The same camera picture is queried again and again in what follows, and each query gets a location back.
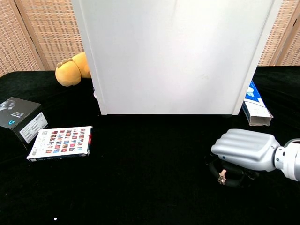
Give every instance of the product label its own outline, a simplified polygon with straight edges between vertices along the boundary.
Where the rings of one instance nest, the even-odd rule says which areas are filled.
[[[20,134],[24,140],[29,143],[38,134],[40,129],[47,126],[48,122],[42,112],[30,121],[21,131]]]

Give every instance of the black table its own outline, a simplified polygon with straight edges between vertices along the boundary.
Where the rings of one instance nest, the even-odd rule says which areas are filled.
[[[238,116],[101,116],[91,80],[60,86],[54,71],[0,78],[0,102],[13,96],[39,102],[49,128],[92,125],[86,158],[29,163],[0,171],[0,224],[266,224],[297,218],[300,184],[281,171],[263,173],[246,189],[224,187],[204,156],[229,128],[273,134],[285,144],[300,137],[300,67],[258,67],[254,76],[270,127]],[[1,154],[9,140],[0,137]]]

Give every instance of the box with colorful grid images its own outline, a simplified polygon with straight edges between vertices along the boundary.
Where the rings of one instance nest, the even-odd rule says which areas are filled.
[[[91,129],[92,127],[70,127],[40,130],[27,159],[35,162],[53,158],[88,156]]]

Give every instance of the black fabric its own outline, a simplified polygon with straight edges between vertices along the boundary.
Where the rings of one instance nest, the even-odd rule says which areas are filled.
[[[251,187],[218,184],[204,163],[229,128],[273,134],[283,145],[300,137],[300,67],[258,67],[254,82],[274,115],[270,127],[238,116],[101,116],[91,80],[60,86],[53,71],[0,78],[0,102],[41,103],[49,128],[92,125],[86,158],[29,163],[0,171],[0,224],[274,224],[297,220],[299,183],[281,171]],[[10,148],[0,137],[1,155]]]

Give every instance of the robotic hand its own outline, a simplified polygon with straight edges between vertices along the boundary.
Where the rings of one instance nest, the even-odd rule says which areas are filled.
[[[300,181],[300,139],[290,140],[282,147],[273,135],[229,129],[211,147],[211,152],[215,158],[208,163],[210,171],[224,185],[241,186],[245,177],[255,179],[258,171],[275,169],[281,170],[287,178]],[[227,179],[227,172],[241,179]]]
[[[5,109],[12,109],[15,106],[15,101],[13,100],[7,100],[0,104],[0,111]]]

